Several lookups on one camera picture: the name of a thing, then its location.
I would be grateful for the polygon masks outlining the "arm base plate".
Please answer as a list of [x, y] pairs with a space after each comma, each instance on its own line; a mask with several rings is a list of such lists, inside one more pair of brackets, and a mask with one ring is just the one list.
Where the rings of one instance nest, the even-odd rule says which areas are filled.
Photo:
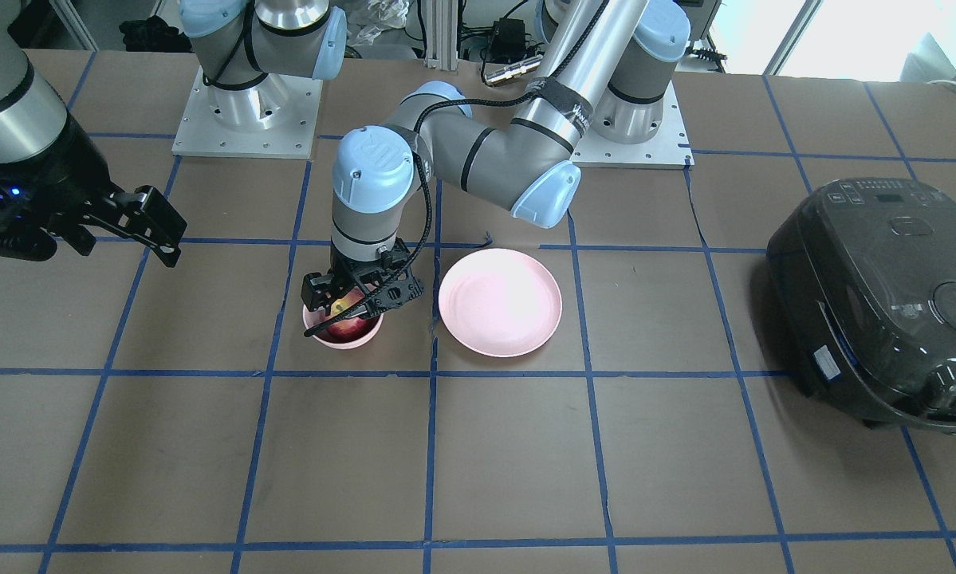
[[240, 91], [207, 86], [197, 72], [171, 151], [182, 157], [303, 159], [313, 142], [324, 83], [269, 75]]
[[606, 90], [595, 109], [593, 124], [577, 143], [570, 160], [579, 167], [693, 167], [674, 84], [653, 103], [632, 103]]

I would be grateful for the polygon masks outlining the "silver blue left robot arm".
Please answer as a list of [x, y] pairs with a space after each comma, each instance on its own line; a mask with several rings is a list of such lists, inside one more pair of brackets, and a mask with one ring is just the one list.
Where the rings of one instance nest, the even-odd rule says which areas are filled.
[[517, 98], [466, 98], [429, 81], [382, 124], [347, 133], [332, 165], [329, 271], [303, 277], [304, 308], [371, 319], [423, 293], [411, 271], [419, 250], [399, 226], [422, 193], [417, 244], [427, 242], [432, 179], [550, 229], [568, 211], [581, 167], [656, 161], [654, 142], [682, 135], [667, 94], [690, 41], [675, 1], [572, 1]]

